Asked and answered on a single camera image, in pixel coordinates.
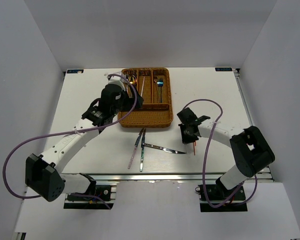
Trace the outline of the pink handled knife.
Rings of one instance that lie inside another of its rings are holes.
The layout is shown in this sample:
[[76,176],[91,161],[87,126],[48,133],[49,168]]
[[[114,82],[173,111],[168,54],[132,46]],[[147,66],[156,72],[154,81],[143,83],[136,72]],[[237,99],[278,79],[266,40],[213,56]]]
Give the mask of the pink handled knife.
[[138,136],[137,136],[137,139],[136,139],[136,141],[135,141],[135,143],[134,143],[134,149],[133,149],[132,155],[131,155],[131,157],[130,157],[130,161],[129,161],[129,163],[128,163],[128,166],[127,166],[128,169],[130,169],[131,166],[132,166],[132,164],[133,164],[133,161],[134,161],[134,158],[135,158],[137,149],[138,149],[138,145],[139,145],[139,143],[140,143],[140,140],[141,140],[141,137],[142,137],[142,134],[143,134],[144,130],[145,130],[144,128],[142,128],[142,129],[140,130],[140,132],[139,132],[139,134],[138,134]]

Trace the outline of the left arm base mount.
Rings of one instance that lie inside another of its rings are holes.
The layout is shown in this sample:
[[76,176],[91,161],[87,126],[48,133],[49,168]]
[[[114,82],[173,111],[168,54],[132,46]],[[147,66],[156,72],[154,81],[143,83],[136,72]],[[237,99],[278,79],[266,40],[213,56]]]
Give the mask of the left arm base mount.
[[117,185],[111,181],[96,182],[84,195],[67,194],[63,208],[68,210],[111,210],[116,199]]

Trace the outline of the wicker cutlery tray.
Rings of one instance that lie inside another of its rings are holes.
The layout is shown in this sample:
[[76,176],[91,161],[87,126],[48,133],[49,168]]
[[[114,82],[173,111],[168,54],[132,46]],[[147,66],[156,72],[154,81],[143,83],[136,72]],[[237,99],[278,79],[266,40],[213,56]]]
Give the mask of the wicker cutlery tray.
[[170,73],[164,67],[125,68],[122,75],[138,78],[136,89],[141,93],[142,81],[145,76],[143,105],[135,109],[120,121],[123,128],[166,128],[173,121],[173,101]]

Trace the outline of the left blue table label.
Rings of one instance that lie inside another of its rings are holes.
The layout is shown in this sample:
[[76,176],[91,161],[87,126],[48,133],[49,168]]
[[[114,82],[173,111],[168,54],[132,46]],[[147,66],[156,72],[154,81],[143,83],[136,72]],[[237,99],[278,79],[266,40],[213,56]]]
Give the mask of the left blue table label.
[[83,72],[83,69],[68,69],[66,71],[67,74],[82,74]]

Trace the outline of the gold rainbow spoon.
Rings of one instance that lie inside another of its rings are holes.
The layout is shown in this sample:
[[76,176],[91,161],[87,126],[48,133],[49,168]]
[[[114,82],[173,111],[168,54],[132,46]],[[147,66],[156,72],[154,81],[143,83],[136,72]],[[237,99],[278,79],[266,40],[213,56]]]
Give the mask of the gold rainbow spoon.
[[128,80],[129,80],[130,84],[132,84],[135,87],[137,86],[138,77],[136,75],[129,75]]

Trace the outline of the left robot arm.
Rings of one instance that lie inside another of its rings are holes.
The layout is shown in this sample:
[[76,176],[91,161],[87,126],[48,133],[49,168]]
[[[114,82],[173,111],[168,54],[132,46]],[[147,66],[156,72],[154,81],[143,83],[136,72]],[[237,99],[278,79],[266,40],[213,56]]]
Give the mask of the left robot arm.
[[31,154],[25,161],[25,184],[48,202],[61,194],[74,194],[89,200],[95,196],[96,180],[83,173],[64,174],[70,160],[92,139],[112,124],[119,112],[139,109],[143,98],[133,84],[109,83],[101,96],[91,102],[81,119],[55,145],[40,155]]

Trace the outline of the long orange chopstick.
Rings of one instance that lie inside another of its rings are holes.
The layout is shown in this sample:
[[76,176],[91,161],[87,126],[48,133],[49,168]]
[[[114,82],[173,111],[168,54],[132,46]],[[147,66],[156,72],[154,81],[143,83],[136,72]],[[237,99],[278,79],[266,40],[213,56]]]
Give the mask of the long orange chopstick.
[[192,143],[192,145],[193,145],[193,155],[195,156],[196,155],[196,145],[197,145],[196,141],[194,141]]

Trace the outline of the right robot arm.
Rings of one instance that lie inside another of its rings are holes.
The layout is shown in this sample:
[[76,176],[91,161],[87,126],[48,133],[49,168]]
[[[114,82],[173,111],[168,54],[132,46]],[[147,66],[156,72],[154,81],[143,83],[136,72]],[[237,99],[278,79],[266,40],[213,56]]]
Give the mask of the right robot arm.
[[275,161],[274,152],[256,126],[244,129],[230,127],[205,115],[197,117],[188,107],[181,110],[177,117],[181,122],[179,127],[183,144],[207,138],[209,143],[214,140],[231,148],[235,165],[215,182],[216,195],[223,200],[232,196],[239,184]]

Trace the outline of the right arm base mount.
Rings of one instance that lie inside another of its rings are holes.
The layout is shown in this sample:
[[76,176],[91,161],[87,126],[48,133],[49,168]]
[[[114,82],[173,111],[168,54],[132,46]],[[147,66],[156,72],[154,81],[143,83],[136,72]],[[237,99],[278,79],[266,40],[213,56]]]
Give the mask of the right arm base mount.
[[[217,205],[224,201],[233,191],[223,194],[221,190],[217,189],[215,184],[206,185],[207,196],[213,205]],[[199,195],[200,212],[201,213],[230,213],[230,212],[247,212],[248,207],[246,203],[239,205],[239,203],[246,200],[244,188],[240,189],[232,196],[225,204],[218,208],[211,207],[206,201],[204,195],[203,185],[198,185],[195,188],[195,192]]]

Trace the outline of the aluminium table rail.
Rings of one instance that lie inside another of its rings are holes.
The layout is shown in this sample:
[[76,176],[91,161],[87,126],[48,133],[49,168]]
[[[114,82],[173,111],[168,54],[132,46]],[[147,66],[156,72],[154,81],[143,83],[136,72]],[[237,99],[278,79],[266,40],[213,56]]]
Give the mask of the aluminium table rail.
[[[62,179],[70,178],[76,174],[61,174]],[[202,173],[179,173],[179,174],[90,174],[96,181],[199,181],[203,179]],[[205,180],[215,181],[221,174],[206,174]],[[273,181],[271,173],[268,171],[257,173],[258,180]]]

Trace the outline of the dark handled knife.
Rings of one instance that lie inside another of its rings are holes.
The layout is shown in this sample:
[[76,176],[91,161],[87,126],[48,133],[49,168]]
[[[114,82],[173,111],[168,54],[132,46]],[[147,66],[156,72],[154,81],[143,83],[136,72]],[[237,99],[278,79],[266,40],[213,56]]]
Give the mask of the dark handled knife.
[[149,144],[149,143],[143,143],[142,146],[146,147],[146,148],[151,148],[151,149],[155,149],[155,150],[164,151],[164,152],[170,153],[170,154],[186,154],[186,152],[183,152],[183,151],[178,151],[178,150],[175,150],[175,149],[170,149],[170,148],[166,148],[166,147],[162,147],[162,146],[158,146],[158,145],[153,145],[153,144]]

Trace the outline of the right blue table label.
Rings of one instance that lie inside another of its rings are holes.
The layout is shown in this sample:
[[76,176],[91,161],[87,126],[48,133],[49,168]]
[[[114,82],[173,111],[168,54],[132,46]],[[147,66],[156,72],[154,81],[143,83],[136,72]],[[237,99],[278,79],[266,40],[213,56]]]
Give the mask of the right blue table label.
[[231,67],[215,67],[216,72],[232,72],[233,69]]

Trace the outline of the green handled knife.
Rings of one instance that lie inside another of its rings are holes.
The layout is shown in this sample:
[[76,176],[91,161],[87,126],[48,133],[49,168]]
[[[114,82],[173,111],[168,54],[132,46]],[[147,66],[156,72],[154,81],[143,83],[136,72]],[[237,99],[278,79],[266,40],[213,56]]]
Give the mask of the green handled knife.
[[141,137],[141,154],[140,154],[140,164],[139,164],[139,171],[143,171],[144,165],[144,155],[145,155],[145,138],[146,138],[146,128],[143,130],[142,137]]

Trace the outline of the blue table label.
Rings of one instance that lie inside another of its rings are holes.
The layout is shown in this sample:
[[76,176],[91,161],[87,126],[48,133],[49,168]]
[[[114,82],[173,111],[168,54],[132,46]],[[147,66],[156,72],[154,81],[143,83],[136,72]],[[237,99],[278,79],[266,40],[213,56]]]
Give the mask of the blue table label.
[[231,67],[215,67],[216,72],[232,72],[233,69]]
[[67,74],[82,74],[83,72],[83,69],[68,69],[66,71]]

